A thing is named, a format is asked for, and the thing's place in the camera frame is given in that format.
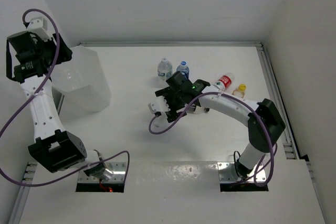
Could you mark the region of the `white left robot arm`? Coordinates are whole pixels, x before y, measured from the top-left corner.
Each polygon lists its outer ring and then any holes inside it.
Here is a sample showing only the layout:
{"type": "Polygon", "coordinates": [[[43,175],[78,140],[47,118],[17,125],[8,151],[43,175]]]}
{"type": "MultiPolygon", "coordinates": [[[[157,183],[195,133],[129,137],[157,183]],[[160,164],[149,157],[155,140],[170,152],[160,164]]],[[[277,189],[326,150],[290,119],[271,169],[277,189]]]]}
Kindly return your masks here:
{"type": "Polygon", "coordinates": [[[103,180],[102,155],[87,151],[82,140],[66,131],[52,95],[49,70],[71,60],[72,52],[61,36],[43,41],[36,33],[22,31],[7,37],[6,75],[25,92],[34,123],[34,143],[30,155],[51,173],[84,166],[87,176],[103,180]]]}

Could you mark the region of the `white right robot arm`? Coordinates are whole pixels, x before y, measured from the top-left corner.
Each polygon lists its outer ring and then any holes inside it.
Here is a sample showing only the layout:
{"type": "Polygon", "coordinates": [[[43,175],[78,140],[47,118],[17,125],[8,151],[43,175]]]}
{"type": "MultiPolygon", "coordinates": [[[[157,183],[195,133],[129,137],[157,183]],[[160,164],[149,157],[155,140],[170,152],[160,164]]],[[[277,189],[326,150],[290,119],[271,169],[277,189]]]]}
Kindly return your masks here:
{"type": "Polygon", "coordinates": [[[273,101],[250,101],[221,91],[209,82],[190,81],[176,72],[167,80],[167,87],[155,92],[155,100],[148,107],[156,118],[164,117],[173,127],[191,106],[220,112],[247,127],[249,143],[233,163],[235,179],[247,179],[259,161],[270,155],[274,165],[274,150],[286,126],[273,101]]]}

